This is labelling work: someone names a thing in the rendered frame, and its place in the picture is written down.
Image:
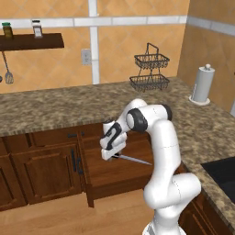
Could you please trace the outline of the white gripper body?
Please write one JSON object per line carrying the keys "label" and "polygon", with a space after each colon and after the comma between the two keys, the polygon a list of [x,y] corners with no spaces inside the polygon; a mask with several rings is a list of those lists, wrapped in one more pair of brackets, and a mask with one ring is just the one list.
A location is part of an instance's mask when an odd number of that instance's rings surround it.
{"label": "white gripper body", "polygon": [[111,149],[107,150],[106,149],[106,144],[101,140],[100,141],[100,145],[101,145],[101,155],[102,158],[107,161],[108,159],[110,159],[113,155],[115,155],[116,153],[120,152],[121,150],[123,150],[126,147],[126,142],[122,141],[122,142],[118,142],[118,141],[114,141],[111,145]]}

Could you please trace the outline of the open brown wooden drawer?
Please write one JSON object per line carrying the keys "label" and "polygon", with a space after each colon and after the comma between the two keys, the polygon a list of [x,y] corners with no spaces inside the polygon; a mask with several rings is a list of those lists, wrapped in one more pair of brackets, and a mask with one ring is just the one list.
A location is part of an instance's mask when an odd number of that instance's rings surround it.
{"label": "open brown wooden drawer", "polygon": [[81,133],[78,140],[89,207],[94,207],[94,202],[98,198],[142,189],[151,179],[153,155],[147,134],[131,132],[123,154],[141,158],[151,165],[119,158],[105,161],[101,157],[98,136],[86,137]]}

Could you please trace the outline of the closed brown drawer front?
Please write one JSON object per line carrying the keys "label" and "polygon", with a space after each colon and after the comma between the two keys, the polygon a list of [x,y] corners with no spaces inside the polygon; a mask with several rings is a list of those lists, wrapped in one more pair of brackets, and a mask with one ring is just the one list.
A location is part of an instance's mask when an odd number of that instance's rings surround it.
{"label": "closed brown drawer front", "polygon": [[37,147],[62,144],[76,141],[76,138],[68,138],[68,134],[77,134],[77,128],[64,128],[38,131],[31,134]]}

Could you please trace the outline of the brown wooden cupboard door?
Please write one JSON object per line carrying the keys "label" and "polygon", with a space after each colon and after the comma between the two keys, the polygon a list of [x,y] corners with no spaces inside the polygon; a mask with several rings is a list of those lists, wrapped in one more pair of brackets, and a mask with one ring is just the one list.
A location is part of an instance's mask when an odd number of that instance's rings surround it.
{"label": "brown wooden cupboard door", "polygon": [[[71,149],[74,150],[76,172],[73,171]],[[12,158],[30,204],[82,193],[75,144],[15,153]]]}

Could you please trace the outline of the narrow brown cupboard door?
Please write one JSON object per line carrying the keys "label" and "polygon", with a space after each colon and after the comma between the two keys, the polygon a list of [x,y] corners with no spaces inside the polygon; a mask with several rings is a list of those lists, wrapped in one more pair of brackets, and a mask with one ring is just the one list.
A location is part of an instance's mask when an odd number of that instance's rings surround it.
{"label": "narrow brown cupboard door", "polygon": [[10,155],[0,137],[0,211],[26,204]]}

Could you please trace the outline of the white paper towel holder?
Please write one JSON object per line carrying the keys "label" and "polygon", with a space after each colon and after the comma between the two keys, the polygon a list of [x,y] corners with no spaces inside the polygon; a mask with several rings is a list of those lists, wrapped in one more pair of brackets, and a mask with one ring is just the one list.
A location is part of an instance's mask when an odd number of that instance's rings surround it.
{"label": "white paper towel holder", "polygon": [[208,96],[214,74],[215,69],[210,64],[198,68],[193,93],[189,96],[192,103],[198,106],[206,106],[210,103]]}

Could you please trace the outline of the black sink basin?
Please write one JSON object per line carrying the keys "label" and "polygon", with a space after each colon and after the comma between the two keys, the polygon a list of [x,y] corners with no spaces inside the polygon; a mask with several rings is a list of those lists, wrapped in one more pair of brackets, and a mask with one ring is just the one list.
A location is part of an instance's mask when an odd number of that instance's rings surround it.
{"label": "black sink basin", "polygon": [[235,205],[235,156],[205,162],[202,167]]}

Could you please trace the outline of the brown cupboards under sink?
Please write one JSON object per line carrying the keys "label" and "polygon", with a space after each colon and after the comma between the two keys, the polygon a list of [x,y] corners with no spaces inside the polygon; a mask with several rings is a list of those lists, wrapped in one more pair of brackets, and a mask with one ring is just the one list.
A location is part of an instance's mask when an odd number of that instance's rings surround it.
{"label": "brown cupboards under sink", "polygon": [[187,235],[233,235],[203,194],[185,208],[179,225]]}

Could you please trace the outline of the hanging metal whisk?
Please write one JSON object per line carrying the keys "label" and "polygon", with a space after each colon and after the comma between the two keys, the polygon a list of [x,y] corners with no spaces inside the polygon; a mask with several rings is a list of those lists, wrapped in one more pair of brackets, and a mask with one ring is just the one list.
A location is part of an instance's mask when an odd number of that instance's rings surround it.
{"label": "hanging metal whisk", "polygon": [[5,75],[6,83],[7,84],[12,84],[14,82],[13,74],[8,69],[5,53],[2,52],[2,55],[3,55],[3,59],[4,59],[4,62],[5,62],[5,66],[6,66],[6,75]]}

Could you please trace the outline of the white-lidded spice jar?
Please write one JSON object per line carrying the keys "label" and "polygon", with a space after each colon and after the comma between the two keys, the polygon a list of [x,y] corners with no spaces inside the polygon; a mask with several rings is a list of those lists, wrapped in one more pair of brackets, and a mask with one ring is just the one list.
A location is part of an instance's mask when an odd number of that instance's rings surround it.
{"label": "white-lidded spice jar", "polygon": [[33,20],[32,21],[32,27],[34,31],[34,36],[36,38],[41,38],[42,37],[42,28],[39,20]]}

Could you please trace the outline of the green-lidded spice jar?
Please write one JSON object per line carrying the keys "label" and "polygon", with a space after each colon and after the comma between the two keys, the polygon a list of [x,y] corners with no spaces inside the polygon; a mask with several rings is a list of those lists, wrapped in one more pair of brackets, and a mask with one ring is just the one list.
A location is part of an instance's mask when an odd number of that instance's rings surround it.
{"label": "green-lidded spice jar", "polygon": [[3,31],[7,39],[12,39],[13,36],[13,30],[11,28],[11,24],[9,22],[3,22],[2,23]]}

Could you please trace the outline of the white wall outlet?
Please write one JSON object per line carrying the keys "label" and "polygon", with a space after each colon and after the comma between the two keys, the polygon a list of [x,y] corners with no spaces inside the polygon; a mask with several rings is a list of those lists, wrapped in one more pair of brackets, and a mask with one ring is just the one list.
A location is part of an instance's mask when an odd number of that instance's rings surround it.
{"label": "white wall outlet", "polygon": [[90,65],[92,63],[91,50],[90,49],[82,49],[82,65]]}

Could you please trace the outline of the dark wooden wall shelf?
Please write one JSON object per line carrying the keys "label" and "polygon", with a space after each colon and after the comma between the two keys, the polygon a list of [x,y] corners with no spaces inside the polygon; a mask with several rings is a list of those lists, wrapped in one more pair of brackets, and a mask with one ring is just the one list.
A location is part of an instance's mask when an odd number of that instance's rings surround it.
{"label": "dark wooden wall shelf", "polygon": [[33,34],[15,35],[13,39],[0,36],[0,51],[8,50],[44,50],[63,48],[61,33],[44,34],[36,39]]}

